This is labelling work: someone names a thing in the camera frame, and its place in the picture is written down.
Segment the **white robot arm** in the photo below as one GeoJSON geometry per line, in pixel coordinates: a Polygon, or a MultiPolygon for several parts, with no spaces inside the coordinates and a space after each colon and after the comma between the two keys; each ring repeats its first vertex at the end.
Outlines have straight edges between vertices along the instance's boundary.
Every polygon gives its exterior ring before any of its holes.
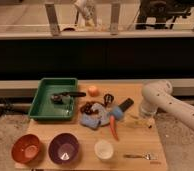
{"type": "Polygon", "coordinates": [[[139,115],[151,118],[161,108],[194,131],[194,106],[174,98],[172,92],[172,84],[167,80],[144,85],[141,91],[143,99],[139,105],[139,115]]]}

